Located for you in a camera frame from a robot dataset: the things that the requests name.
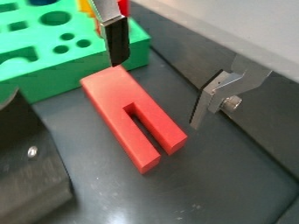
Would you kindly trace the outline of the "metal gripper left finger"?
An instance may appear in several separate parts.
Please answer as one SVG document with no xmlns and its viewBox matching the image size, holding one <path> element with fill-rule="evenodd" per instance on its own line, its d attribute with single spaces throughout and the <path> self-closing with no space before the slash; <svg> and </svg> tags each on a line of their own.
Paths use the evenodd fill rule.
<svg viewBox="0 0 299 224">
<path fill-rule="evenodd" d="M 121 14 L 117 0 L 88 0 L 105 40 L 109 64 L 119 66 L 129 57 L 127 17 Z"/>
</svg>

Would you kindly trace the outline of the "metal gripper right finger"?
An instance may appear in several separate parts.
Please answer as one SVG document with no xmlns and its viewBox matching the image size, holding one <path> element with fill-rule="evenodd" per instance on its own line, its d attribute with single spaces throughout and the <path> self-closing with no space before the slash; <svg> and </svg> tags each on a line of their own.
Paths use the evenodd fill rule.
<svg viewBox="0 0 299 224">
<path fill-rule="evenodd" d="M 238 55 L 231 64 L 231 72 L 222 71 L 202 90 L 191 126 L 199 128 L 208 112 L 215 114 L 220 109 L 235 111 L 242 103 L 239 94 L 258 88 L 271 73 L 271 69 Z"/>
</svg>

